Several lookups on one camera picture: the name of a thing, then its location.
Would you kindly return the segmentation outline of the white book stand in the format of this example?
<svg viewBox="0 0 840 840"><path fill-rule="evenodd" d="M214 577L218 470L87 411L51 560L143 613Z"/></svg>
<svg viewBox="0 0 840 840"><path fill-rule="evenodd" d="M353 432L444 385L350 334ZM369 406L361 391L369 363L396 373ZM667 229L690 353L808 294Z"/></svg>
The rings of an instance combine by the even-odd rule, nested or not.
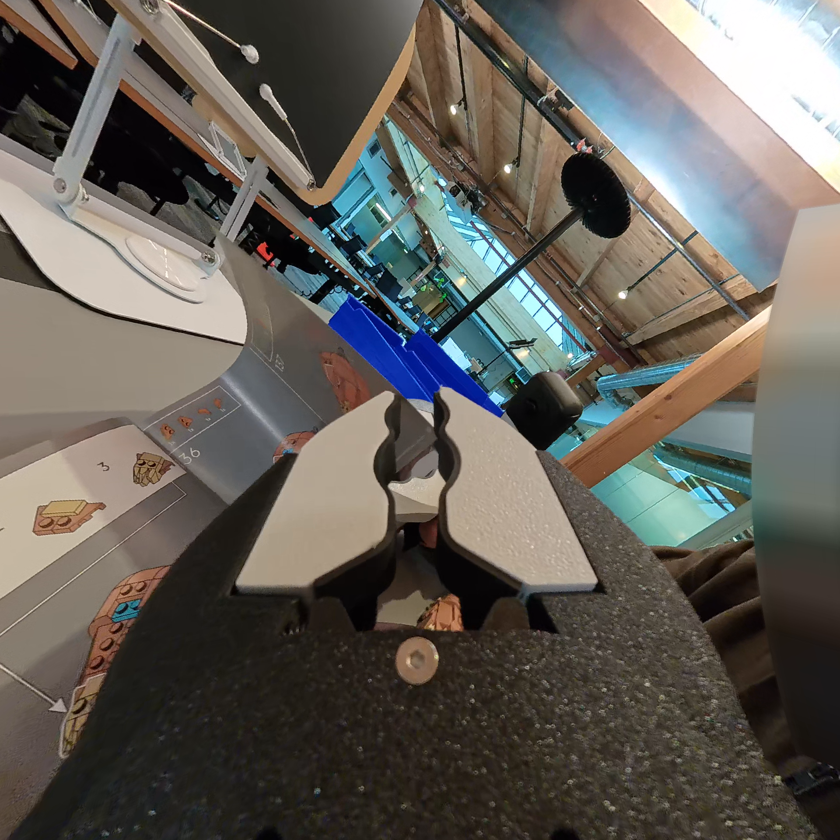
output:
<svg viewBox="0 0 840 840"><path fill-rule="evenodd" d="M239 119L250 140L263 141L280 156L282 174L304 186L307 167L269 132L242 102L214 60L184 26L174 2L117 3L98 62L66 144L49 181L2 180L2 218L37 267L62 291L100 312L205 338L245 344L249 315L235 283L235 238L268 172L259 155L243 170L244 180L211 245L191 245L177 234L135 217L93 191L85 178L131 56L144 39L157 37L159 51L204 96L216 97L226 118Z"/></svg>

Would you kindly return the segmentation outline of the black pole with round disc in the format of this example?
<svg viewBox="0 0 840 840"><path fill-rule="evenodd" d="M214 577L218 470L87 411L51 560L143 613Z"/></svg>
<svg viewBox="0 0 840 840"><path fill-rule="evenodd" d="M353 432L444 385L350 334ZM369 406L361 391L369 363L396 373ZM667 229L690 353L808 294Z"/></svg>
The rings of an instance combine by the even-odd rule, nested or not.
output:
<svg viewBox="0 0 840 840"><path fill-rule="evenodd" d="M618 238L631 223L631 204L626 188L613 169L595 154L578 152L563 163L563 196L570 211L544 236L469 301L433 336L444 342L508 282L576 224L600 238Z"/></svg>

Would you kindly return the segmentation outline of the grey desk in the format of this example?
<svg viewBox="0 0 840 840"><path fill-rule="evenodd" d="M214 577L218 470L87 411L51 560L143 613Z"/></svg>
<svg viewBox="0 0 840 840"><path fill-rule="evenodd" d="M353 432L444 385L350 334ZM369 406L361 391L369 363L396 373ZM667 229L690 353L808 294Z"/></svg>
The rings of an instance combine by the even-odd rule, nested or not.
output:
<svg viewBox="0 0 840 840"><path fill-rule="evenodd" d="M216 380L242 346L112 318L1 233L1 455L101 419L144 419Z"/></svg>

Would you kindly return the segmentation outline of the person's brown clothing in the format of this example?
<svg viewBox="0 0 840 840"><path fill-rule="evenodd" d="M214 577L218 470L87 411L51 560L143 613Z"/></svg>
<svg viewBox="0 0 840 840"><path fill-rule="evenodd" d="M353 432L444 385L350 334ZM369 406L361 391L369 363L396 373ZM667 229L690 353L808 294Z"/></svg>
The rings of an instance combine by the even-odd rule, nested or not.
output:
<svg viewBox="0 0 840 840"><path fill-rule="evenodd" d="M783 779L813 759L796 751L770 654L752 540L651 547L704 624L766 760ZM839 787L796 799L822 838L839 838Z"/></svg>

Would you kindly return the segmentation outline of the silver ventilation duct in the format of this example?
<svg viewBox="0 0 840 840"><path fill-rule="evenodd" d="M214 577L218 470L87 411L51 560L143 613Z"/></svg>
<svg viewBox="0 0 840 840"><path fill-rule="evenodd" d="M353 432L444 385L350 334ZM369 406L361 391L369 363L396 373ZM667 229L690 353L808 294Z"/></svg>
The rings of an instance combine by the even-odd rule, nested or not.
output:
<svg viewBox="0 0 840 840"><path fill-rule="evenodd" d="M611 400L610 394L616 391L635 389L645 385L661 385L691 366L699 358L701 354L696 353L677 360L639 366L625 373L604 375L597 381L596 388L602 399Z"/></svg>

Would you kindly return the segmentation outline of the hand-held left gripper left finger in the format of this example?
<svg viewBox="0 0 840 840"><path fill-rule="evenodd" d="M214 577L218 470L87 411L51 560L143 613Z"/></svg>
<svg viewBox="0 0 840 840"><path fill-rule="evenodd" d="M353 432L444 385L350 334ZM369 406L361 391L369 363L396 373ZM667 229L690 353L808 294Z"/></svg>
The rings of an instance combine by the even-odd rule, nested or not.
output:
<svg viewBox="0 0 840 840"><path fill-rule="evenodd" d="M400 397L383 392L321 430L290 469L238 574L241 595L378 595L396 565Z"/></svg>

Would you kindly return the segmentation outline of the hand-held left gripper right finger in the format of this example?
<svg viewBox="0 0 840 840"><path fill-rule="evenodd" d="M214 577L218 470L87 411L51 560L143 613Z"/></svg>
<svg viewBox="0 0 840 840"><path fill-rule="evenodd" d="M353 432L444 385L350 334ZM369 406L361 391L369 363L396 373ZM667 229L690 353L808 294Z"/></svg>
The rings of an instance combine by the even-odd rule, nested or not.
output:
<svg viewBox="0 0 840 840"><path fill-rule="evenodd" d="M597 576L536 448L449 387L434 417L444 543L515 592L593 592Z"/></svg>

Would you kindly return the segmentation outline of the black plastic buckle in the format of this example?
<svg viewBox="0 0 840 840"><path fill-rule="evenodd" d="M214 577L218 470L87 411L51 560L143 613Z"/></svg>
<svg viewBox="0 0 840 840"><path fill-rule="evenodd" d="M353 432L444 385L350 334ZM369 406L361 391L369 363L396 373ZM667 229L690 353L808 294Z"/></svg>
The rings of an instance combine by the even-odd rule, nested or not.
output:
<svg viewBox="0 0 840 840"><path fill-rule="evenodd" d="M798 800L810 795L820 795L838 784L838 780L838 771L825 763L811 763L783 778L784 784Z"/></svg>

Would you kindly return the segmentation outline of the brick building instruction booklet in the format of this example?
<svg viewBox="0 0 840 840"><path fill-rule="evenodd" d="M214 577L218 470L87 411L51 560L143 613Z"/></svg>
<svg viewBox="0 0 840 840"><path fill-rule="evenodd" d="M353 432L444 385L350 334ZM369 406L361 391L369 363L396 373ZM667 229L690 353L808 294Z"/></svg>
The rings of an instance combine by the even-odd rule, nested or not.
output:
<svg viewBox="0 0 840 840"><path fill-rule="evenodd" d="M225 373L152 419L2 459L2 787L23 797L71 750L123 635L196 536L342 405L396 389L234 262L248 337Z"/></svg>

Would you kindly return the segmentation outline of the black tabletop with plywood edge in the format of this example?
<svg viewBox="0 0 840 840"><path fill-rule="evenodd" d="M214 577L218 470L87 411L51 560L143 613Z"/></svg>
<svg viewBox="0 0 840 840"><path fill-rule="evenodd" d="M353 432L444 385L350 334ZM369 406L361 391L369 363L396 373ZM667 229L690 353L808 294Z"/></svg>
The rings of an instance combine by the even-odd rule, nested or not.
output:
<svg viewBox="0 0 840 840"><path fill-rule="evenodd" d="M318 206L342 187L406 75L419 1L195 1L180 13L222 77L303 166Z"/></svg>

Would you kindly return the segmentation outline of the black rounded object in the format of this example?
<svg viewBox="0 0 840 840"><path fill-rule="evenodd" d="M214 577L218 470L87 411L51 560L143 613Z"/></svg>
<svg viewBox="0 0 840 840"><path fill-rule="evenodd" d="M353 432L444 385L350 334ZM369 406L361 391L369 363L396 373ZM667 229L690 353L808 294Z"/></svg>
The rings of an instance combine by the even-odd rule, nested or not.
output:
<svg viewBox="0 0 840 840"><path fill-rule="evenodd" d="M583 404L557 372L541 372L503 405L503 416L537 450L548 450L583 414Z"/></svg>

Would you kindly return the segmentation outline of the wooden beam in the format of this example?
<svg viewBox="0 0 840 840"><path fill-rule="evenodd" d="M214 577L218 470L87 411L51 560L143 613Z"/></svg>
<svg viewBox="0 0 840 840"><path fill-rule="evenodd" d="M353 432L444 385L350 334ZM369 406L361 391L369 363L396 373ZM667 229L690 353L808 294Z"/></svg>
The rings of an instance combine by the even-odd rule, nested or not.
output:
<svg viewBox="0 0 840 840"><path fill-rule="evenodd" d="M759 369L767 307L561 459L593 487L744 383Z"/></svg>

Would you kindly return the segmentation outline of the small white framed sign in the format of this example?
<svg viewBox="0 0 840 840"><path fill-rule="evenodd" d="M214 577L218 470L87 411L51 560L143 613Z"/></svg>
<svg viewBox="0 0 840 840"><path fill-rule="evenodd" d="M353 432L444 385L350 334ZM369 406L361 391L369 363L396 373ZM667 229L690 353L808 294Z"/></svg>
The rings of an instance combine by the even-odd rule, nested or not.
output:
<svg viewBox="0 0 840 840"><path fill-rule="evenodd" d="M246 163L238 150L237 144L225 131L216 125L214 121L208 124L210 141L208 149L214 153L231 172L235 173L240 180L247 175Z"/></svg>

